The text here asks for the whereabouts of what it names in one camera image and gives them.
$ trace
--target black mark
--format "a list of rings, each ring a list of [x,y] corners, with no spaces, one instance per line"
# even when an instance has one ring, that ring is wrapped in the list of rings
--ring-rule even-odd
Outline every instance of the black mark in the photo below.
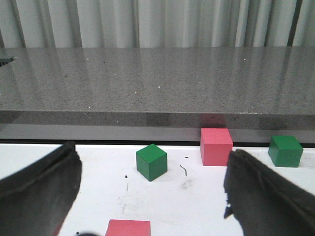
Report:
[[[185,170],[185,176],[187,176],[187,171],[184,167],[182,167]]]

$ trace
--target gray granite countertop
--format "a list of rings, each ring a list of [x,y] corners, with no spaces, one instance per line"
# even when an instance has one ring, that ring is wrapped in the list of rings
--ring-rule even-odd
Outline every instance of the gray granite countertop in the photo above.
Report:
[[[315,48],[1,54],[2,124],[315,130]]]

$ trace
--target toy block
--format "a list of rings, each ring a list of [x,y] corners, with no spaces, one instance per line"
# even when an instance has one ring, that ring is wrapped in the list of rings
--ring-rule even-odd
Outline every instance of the toy block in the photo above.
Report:
[[[200,151],[204,166],[226,166],[233,141],[226,128],[201,129]]]
[[[268,154],[277,167],[298,167],[303,148],[294,136],[272,136]]]
[[[137,170],[148,181],[167,172],[167,153],[151,144],[136,152]]]
[[[110,220],[105,236],[151,236],[150,222]]]

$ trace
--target stain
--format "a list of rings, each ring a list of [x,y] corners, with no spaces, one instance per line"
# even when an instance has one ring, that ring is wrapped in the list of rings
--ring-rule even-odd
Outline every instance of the stain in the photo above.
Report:
[[[181,185],[181,189],[187,190],[188,188],[192,187],[192,179],[189,179],[187,181],[185,181],[182,185]]]
[[[123,214],[125,213],[126,207],[127,207],[127,204],[124,204],[124,205],[123,205]]]

